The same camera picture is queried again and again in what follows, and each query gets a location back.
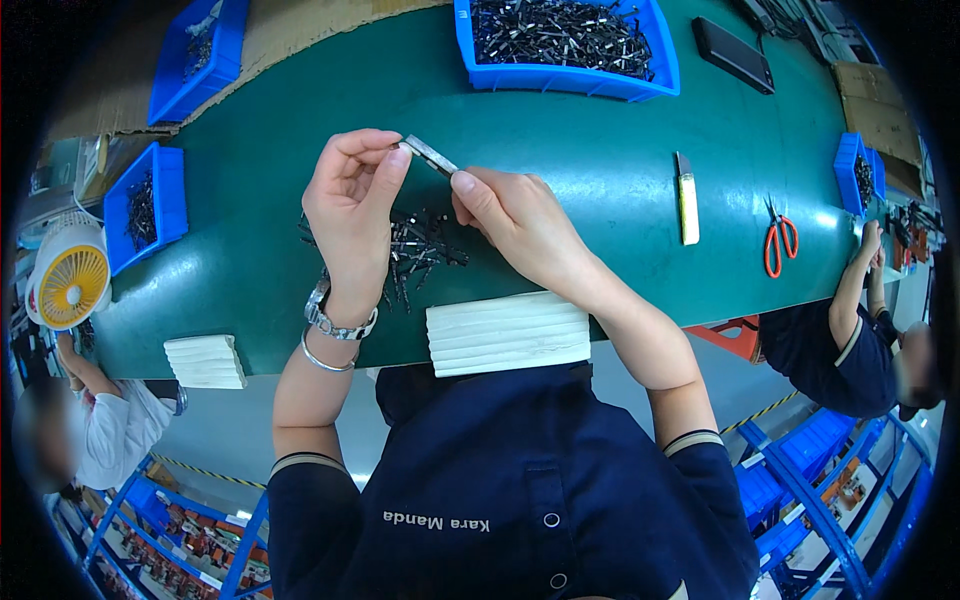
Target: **wristwatch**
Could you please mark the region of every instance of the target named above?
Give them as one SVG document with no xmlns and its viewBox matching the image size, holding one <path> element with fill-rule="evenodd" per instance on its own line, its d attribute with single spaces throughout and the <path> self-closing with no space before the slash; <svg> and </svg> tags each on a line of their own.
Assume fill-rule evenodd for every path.
<svg viewBox="0 0 960 600">
<path fill-rule="evenodd" d="M 324 314 L 326 300 L 329 297 L 330 278 L 326 276 L 326 269 L 324 269 L 324 276 L 321 277 L 320 281 L 317 281 L 317 287 L 310 292 L 310 296 L 306 300 L 306 306 L 303 308 L 303 316 L 306 317 L 308 322 L 316 325 L 323 335 L 329 335 L 337 340 L 362 340 L 370 335 L 373 326 L 376 324 L 376 307 L 373 308 L 366 324 L 353 329 L 337 327 Z"/>
</svg>

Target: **bracelet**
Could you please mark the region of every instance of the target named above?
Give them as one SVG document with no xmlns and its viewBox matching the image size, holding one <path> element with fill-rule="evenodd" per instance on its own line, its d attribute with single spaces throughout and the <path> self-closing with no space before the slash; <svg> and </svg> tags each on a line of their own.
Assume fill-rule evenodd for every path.
<svg viewBox="0 0 960 600">
<path fill-rule="evenodd" d="M 303 329 L 303 333 L 300 335 L 300 347 L 303 348 L 303 353 L 306 354 L 306 357 L 310 359 L 310 362 L 314 365 L 317 365 L 321 369 L 326 369 L 327 371 L 333 372 L 344 372 L 353 369 L 353 366 L 356 364 L 357 357 L 360 356 L 360 348 L 357 349 L 357 353 L 353 355 L 353 360 L 351 360 L 345 367 L 330 367 L 329 365 L 320 362 L 316 356 L 310 352 L 310 348 L 306 346 L 306 334 L 310 331 L 310 327 L 313 324 L 308 323 L 307 326 Z"/>
</svg>

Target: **green table surface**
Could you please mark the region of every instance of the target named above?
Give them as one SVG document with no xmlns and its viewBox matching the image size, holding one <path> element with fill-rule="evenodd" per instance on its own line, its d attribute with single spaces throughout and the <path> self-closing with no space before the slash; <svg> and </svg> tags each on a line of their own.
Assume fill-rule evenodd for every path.
<svg viewBox="0 0 960 600">
<path fill-rule="evenodd" d="M 743 39 L 724 3 L 660 3 L 682 92 L 643 103 L 536 91 L 474 90 L 453 10 L 392 17 L 331 37 L 271 67 L 185 127 L 190 230 L 113 280 L 95 315 L 97 358 L 115 377 L 170 377 L 165 340 L 236 336 L 247 374 L 281 372 L 322 260 L 300 241 L 300 195 L 327 138 L 363 127 L 413 133 L 455 164 L 533 172 L 587 245 L 680 326 L 832 295 L 856 247 L 832 162 L 845 130 L 829 70 L 799 42 L 767 39 L 777 87 L 763 96 L 697 54 L 704 15 Z M 693 167 L 700 243 L 683 246 L 673 153 Z M 762 246 L 773 198 L 800 232 L 797 258 L 768 277 Z M 449 184 L 421 161 L 396 201 L 446 210 Z M 410 315 L 382 310 L 360 365 L 428 360 L 424 308 L 528 292 L 472 229 L 449 228 L 471 257 L 438 267 Z"/>
</svg>

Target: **orange stool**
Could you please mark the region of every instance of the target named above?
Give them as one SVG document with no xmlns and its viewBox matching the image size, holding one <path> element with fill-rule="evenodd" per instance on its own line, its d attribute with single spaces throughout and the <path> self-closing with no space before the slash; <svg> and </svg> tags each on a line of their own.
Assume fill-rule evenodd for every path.
<svg viewBox="0 0 960 600">
<path fill-rule="evenodd" d="M 737 334 L 736 337 L 729 338 L 721 333 L 734 328 L 740 329 L 740 333 Z M 698 338 L 707 340 L 715 346 L 719 346 L 728 352 L 733 352 L 740 358 L 750 361 L 751 365 L 766 362 L 766 359 L 760 352 L 759 330 L 760 317 L 758 315 L 730 319 L 726 323 L 713 327 L 694 325 L 684 329 L 684 331 L 692 333 Z"/>
</svg>

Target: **hand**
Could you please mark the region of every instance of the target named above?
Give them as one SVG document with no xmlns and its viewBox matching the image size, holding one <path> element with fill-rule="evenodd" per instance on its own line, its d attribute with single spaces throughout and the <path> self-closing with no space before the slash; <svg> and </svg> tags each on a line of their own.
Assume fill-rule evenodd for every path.
<svg viewBox="0 0 960 600">
<path fill-rule="evenodd" d="M 364 324 L 380 302 L 390 257 L 390 209 L 410 167 L 401 135 L 358 130 L 330 137 L 303 192 L 330 272 L 326 315 L 338 327 Z"/>
<path fill-rule="evenodd" d="M 883 265 L 886 263 L 887 252 L 883 249 L 883 245 L 881 244 L 880 247 L 876 249 L 876 254 L 874 254 L 874 257 L 870 260 L 870 268 L 877 271 L 882 271 Z"/>
<path fill-rule="evenodd" d="M 606 267 L 543 180 L 469 167 L 454 173 L 450 185 L 461 225 L 479 229 L 521 275 L 587 308 L 590 282 Z"/>
<path fill-rule="evenodd" d="M 860 238 L 860 255 L 873 257 L 880 248 L 880 234 L 883 228 L 876 219 L 863 224 L 863 235 Z"/>
</svg>

